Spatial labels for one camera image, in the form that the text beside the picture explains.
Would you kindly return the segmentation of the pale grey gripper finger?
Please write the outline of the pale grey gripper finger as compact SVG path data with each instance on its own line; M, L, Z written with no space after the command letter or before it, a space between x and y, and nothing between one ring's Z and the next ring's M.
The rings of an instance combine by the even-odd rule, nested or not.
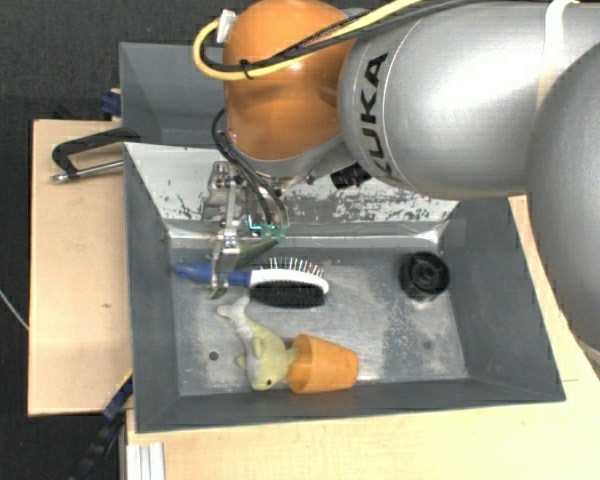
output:
M229 274L235 270L241 255L240 241L236 232L220 232L213 241L211 255L211 286L226 288Z

